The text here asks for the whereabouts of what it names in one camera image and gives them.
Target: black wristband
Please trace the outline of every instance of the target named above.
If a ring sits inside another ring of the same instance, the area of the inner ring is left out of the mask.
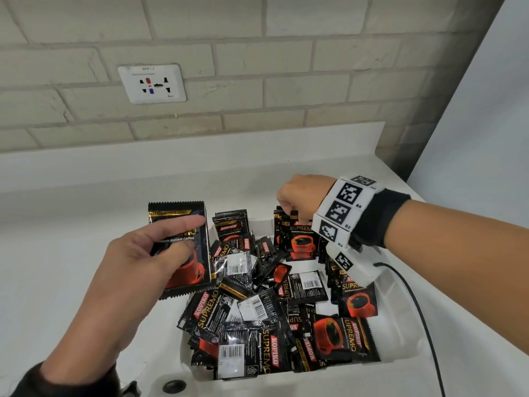
[[[11,397],[118,397],[120,380],[114,365],[101,379],[92,384],[70,386],[52,384],[40,373],[42,363],[32,367],[22,378]]]
[[[349,238],[349,245],[354,247],[359,242],[367,246],[376,245],[385,248],[384,236],[389,223],[393,220],[393,216],[400,207],[410,199],[411,197],[408,194],[391,191],[390,189],[384,189],[375,194],[354,227]]]

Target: pile of coffee sachets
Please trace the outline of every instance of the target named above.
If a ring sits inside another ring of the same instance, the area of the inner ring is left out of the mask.
[[[150,222],[188,214],[206,215],[204,203],[149,204]],[[160,298],[194,292],[178,322],[190,334],[192,366],[211,369],[214,379],[235,379],[380,360],[366,320],[378,314],[374,284],[359,287],[350,279],[311,223],[301,224],[296,211],[288,215],[279,206],[273,237],[254,237],[246,210],[215,213],[213,223],[218,240],[211,247],[204,225],[151,251],[195,241],[195,253]],[[322,269],[304,268],[308,261]],[[328,313],[320,305],[328,307],[327,290],[338,315],[322,314]]]

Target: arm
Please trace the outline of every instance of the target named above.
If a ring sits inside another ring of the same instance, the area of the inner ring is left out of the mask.
[[[12,397],[118,396],[114,365],[120,352],[195,248],[193,241],[176,242],[151,257],[152,245],[204,221],[202,216],[161,220],[110,242],[62,340],[42,365],[26,373]]]
[[[287,213],[295,208],[300,219],[309,220],[334,182],[326,176],[296,175],[277,199]],[[528,229],[408,200],[383,230],[392,253],[529,353]]]

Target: wire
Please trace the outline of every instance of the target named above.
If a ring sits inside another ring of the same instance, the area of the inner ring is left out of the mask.
[[[433,363],[435,365],[435,371],[437,372],[437,380],[439,381],[439,388],[441,389],[441,395],[443,397],[446,397],[446,394],[444,393],[443,380],[441,379],[441,370],[439,369],[439,362],[437,361],[437,354],[435,354],[435,348],[433,348],[432,337],[430,336],[430,332],[428,331],[428,326],[427,326],[426,320],[424,320],[423,311],[420,310],[419,302],[417,302],[417,298],[415,298],[415,294],[413,293],[407,281],[404,280],[404,277],[402,277],[402,274],[400,274],[397,271],[397,269],[395,269],[393,266],[388,265],[387,263],[383,263],[383,262],[373,263],[373,266],[376,266],[376,267],[386,266],[387,268],[393,270],[393,272],[397,276],[399,276],[399,278],[402,280],[402,282],[408,289],[408,293],[412,296],[413,302],[415,303],[415,307],[417,307],[417,311],[419,312],[420,321],[423,323],[424,331],[427,334],[428,343],[430,343],[430,349],[432,350],[432,358],[433,358]]]

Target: kopiko logo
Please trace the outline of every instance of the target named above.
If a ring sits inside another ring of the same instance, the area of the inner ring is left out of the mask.
[[[277,337],[271,336],[270,343],[272,345],[272,365],[279,368],[279,343],[277,342]]]
[[[224,230],[229,230],[229,229],[235,229],[237,228],[237,224],[234,224],[232,226],[226,226],[226,227],[221,227],[221,229],[219,231],[224,231]]]
[[[353,325],[353,330],[354,330],[354,341],[356,341],[357,345],[361,347],[362,340],[360,340],[360,332],[358,331],[358,326],[353,321],[351,321],[351,324]]]
[[[202,311],[204,310],[204,307],[206,307],[207,299],[209,298],[209,294],[204,292],[202,294],[202,298],[200,298],[200,302],[198,303],[197,308],[195,309],[195,313],[193,314],[195,318],[198,319]]]
[[[311,359],[312,362],[316,362],[316,354],[314,354],[314,350],[312,349],[311,342],[308,340],[308,338],[304,338],[303,342],[305,343],[305,348],[308,352],[308,357]]]

